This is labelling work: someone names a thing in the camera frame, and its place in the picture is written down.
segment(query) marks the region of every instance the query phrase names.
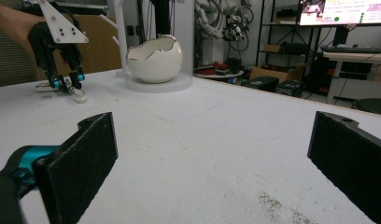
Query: computer monitor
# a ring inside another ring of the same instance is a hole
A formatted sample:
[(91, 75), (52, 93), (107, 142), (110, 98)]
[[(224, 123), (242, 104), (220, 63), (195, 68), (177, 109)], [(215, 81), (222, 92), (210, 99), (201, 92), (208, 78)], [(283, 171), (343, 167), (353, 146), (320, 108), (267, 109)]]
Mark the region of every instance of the computer monitor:
[(299, 25), (381, 25), (381, 0), (300, 0)]

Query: robotic arm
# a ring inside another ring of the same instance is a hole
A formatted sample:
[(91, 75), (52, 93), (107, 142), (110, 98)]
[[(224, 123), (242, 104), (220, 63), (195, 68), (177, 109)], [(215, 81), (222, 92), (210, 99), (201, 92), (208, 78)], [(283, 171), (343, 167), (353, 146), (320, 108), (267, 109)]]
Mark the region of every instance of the robotic arm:
[[(66, 93), (70, 92), (70, 88), (81, 89), (80, 81), (85, 77), (77, 43), (87, 43), (89, 39), (79, 30), (77, 22), (74, 24), (69, 22), (48, 1), (38, 0), (38, 4), (46, 22), (36, 24), (28, 35), (35, 54), (36, 65), (43, 69), (52, 88)], [(56, 49), (61, 52), (63, 60), (72, 70), (68, 74), (71, 81), (65, 81), (62, 75), (57, 74), (53, 57), (53, 51)]]
[[(237, 41), (238, 36), (244, 39), (242, 31), (248, 27), (244, 20), (238, 15), (238, 7), (235, 0), (196, 0), (195, 11), (198, 23), (207, 36), (226, 41)], [(216, 15), (214, 21), (209, 23), (208, 15)], [(223, 16), (226, 16), (227, 28), (221, 31)]]

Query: cardboard box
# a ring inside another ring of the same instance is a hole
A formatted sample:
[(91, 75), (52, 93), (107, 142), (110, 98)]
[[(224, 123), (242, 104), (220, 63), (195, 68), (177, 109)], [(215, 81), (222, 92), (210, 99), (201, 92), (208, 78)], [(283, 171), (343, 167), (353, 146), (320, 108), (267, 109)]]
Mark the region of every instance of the cardboard box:
[(251, 70), (249, 79), (255, 77), (278, 77), (278, 83), (285, 80), (298, 80), (302, 79), (303, 70), (309, 65), (304, 63), (296, 67), (285, 67), (275, 65), (255, 66)]
[(268, 52), (280, 52), (281, 46), (280, 45), (265, 45), (263, 50)]
[[(81, 62), (83, 72), (88, 74), (120, 69), (119, 46), (112, 39), (112, 36), (118, 36), (117, 30), (99, 16), (76, 15), (76, 17), (79, 21), (80, 29), (86, 32), (86, 36), (89, 38), (89, 43), (78, 44), (78, 49), (83, 58)], [(63, 62), (60, 51), (55, 50), (53, 55), (58, 74), (67, 77), (71, 70)], [(36, 68), (35, 73), (37, 80), (47, 79), (41, 69)]]

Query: white tabletop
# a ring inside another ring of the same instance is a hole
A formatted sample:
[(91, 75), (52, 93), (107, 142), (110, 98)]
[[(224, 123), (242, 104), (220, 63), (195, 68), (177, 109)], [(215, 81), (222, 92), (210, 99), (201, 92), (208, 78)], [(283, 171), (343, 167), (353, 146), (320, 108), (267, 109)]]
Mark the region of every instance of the white tabletop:
[(334, 53), (325, 52), (324, 57), (332, 61), (344, 61), (354, 63), (381, 63), (381, 54), (363, 54), (363, 53)]
[[(83, 105), (35, 84), (0, 88), (0, 170), (19, 147), (60, 145), (113, 112), (119, 158), (80, 223), (371, 223), (306, 154), (316, 111), (379, 138), (381, 116), (200, 78), (151, 94), (91, 74)], [(21, 204), (48, 223), (38, 191)]]

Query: chair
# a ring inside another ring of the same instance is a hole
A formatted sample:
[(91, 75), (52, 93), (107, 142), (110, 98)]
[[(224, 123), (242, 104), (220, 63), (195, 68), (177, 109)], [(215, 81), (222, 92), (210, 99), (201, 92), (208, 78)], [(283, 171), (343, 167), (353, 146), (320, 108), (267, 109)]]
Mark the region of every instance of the chair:
[(357, 100), (351, 108), (381, 115), (381, 98)]

